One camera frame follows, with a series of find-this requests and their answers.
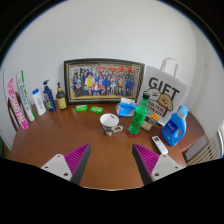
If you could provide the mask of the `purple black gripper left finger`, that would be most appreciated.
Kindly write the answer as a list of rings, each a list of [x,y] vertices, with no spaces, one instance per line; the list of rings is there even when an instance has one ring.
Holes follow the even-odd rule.
[[[85,144],[66,155],[56,154],[42,169],[79,185],[90,154],[91,145]]]

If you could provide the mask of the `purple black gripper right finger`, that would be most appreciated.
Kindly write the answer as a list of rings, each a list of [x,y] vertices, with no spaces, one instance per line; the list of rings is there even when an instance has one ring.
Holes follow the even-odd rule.
[[[132,145],[132,154],[136,160],[144,185],[150,184],[182,169],[182,167],[168,155],[158,155],[136,143]]]

